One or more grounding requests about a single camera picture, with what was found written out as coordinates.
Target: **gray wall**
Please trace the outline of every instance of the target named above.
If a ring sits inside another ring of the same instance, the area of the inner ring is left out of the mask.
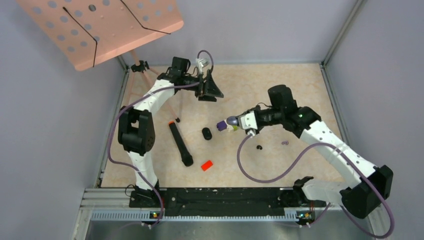
[[[355,0],[177,0],[182,29],[137,50],[155,65],[194,59],[217,63],[320,62]],[[129,54],[127,63],[134,64]]]
[[[423,12],[422,0],[368,1],[329,64],[351,146],[394,172],[396,239],[423,227]]]
[[[123,71],[75,71],[13,0],[0,2],[0,56],[0,239],[69,239]]]

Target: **small purple object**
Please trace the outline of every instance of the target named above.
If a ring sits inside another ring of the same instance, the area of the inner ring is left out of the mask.
[[[216,128],[218,129],[218,131],[224,131],[225,129],[227,129],[227,124],[225,123],[225,121],[220,121],[216,124]]]

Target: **red block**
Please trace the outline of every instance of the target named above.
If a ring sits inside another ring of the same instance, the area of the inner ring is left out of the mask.
[[[211,161],[211,160],[208,160],[207,162],[205,162],[205,163],[201,166],[201,169],[203,169],[203,171],[206,171],[206,170],[208,170],[210,167],[212,167],[212,165],[214,165],[214,164],[212,163],[212,161]]]

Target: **table top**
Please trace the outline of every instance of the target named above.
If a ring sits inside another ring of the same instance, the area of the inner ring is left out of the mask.
[[[164,72],[167,67],[155,67]],[[152,79],[156,76],[149,73]],[[284,84],[291,88],[298,106],[308,106],[316,111],[328,127],[340,137],[333,108],[318,64],[243,64],[216,65],[213,79],[224,98],[217,102],[198,101],[192,91],[179,91],[168,102],[181,122],[179,132],[194,164],[186,167],[168,127],[172,120],[166,107],[153,116],[156,142],[152,149],[154,171],[161,187],[291,187],[295,180],[313,176],[325,181],[343,181],[340,174],[315,150],[310,150],[297,166],[284,178],[274,183],[256,183],[240,171],[236,153],[246,136],[243,130],[218,131],[216,124],[229,116],[239,115],[259,102],[270,104],[268,89]],[[148,91],[140,74],[135,75],[131,88],[127,84],[122,105],[135,101]],[[205,140],[203,128],[209,128],[212,139]],[[247,173],[268,180],[283,173],[307,147],[281,125],[265,127],[259,135],[249,139],[241,150],[241,163]],[[111,148],[115,160],[131,163],[128,154],[118,144],[115,134]],[[203,171],[201,165],[208,160],[213,166]],[[135,172],[129,167],[108,162],[102,187],[126,187],[135,183]]]

